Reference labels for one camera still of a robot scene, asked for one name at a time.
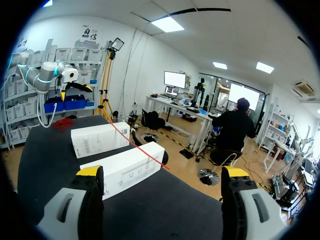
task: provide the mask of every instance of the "black tabletop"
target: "black tabletop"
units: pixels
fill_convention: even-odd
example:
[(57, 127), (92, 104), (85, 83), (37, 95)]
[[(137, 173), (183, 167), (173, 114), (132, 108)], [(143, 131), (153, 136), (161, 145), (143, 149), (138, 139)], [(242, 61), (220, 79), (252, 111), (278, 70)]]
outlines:
[[(64, 131), (34, 127), (18, 172), (18, 196), (28, 219), (37, 224), (44, 206), (74, 178), (80, 165), (134, 148), (77, 158), (71, 129), (107, 124), (101, 116), (74, 119)], [(104, 239), (221, 239), (221, 203), (161, 168), (146, 180), (103, 201)]]

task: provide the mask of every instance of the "red tape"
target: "red tape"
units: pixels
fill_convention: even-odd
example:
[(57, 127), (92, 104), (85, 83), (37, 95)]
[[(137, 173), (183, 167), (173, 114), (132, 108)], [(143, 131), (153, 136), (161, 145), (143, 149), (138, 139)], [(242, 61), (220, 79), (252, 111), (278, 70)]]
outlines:
[(122, 132), (119, 131), (119, 129), (113, 124), (112, 120), (108, 118), (109, 123), (115, 128), (115, 130), (118, 131), (118, 133), (120, 133), (122, 135), (122, 137), (124, 137), (127, 141), (129, 141), (129, 143), (131, 143), (133, 146), (135, 146), (136, 148), (138, 148), (140, 151), (142, 151), (145, 155), (147, 155), (149, 158), (152, 158), (153, 160), (155, 160), (158, 164), (160, 164), (162, 167), (170, 170), (170, 168), (168, 168), (166, 165), (164, 165), (162, 162), (159, 162), (157, 159), (155, 159), (153, 156), (149, 155), (148, 153), (146, 153), (144, 150), (142, 150), (140, 147), (138, 147), (137, 145), (135, 145), (132, 141), (130, 141), (130, 139), (128, 139), (125, 135), (122, 134)]

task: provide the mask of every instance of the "blue storage box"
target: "blue storage box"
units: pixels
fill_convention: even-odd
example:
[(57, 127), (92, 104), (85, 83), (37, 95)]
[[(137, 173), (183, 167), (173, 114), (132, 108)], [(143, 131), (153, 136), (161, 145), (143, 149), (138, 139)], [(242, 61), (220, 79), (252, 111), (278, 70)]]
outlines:
[(86, 107), (86, 99), (83, 94), (81, 95), (70, 95), (64, 99), (64, 109), (84, 109)]
[(49, 114), (49, 113), (53, 113), (54, 110), (56, 112), (64, 110), (64, 102), (62, 101), (60, 96), (51, 97), (51, 98), (48, 98), (47, 101), (45, 101), (44, 112), (46, 114)]

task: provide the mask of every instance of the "projector screen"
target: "projector screen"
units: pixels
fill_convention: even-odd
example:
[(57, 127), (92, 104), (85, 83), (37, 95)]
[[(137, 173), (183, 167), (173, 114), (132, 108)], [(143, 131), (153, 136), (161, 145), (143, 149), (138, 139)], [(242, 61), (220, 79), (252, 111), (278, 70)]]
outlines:
[(164, 71), (164, 84), (185, 89), (186, 75), (183, 73)]
[(258, 104), (259, 95), (260, 94), (256, 91), (231, 83), (228, 101), (237, 103), (238, 99), (245, 98), (250, 103), (249, 109), (255, 111)]

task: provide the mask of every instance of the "tripod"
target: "tripod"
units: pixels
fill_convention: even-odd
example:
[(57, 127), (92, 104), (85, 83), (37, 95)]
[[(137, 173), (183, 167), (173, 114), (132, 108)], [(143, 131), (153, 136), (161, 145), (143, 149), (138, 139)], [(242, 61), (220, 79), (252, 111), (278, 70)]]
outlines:
[[(102, 80), (102, 85), (101, 85), (101, 90), (100, 91), (100, 105), (97, 107), (94, 116), (96, 116), (98, 113), (103, 116), (103, 118), (111, 121), (111, 117), (113, 116), (113, 111), (110, 105), (110, 102), (108, 100), (108, 90), (109, 90), (109, 85), (110, 85), (110, 76), (111, 76), (111, 71), (112, 71), (112, 64), (114, 62), (114, 59), (116, 57), (116, 52), (113, 49), (108, 49), (109, 53), (106, 58), (106, 63), (104, 66), (104, 73), (103, 73), (103, 80)], [(111, 112), (111, 117), (108, 114), (107, 110), (107, 105), (110, 108)]]

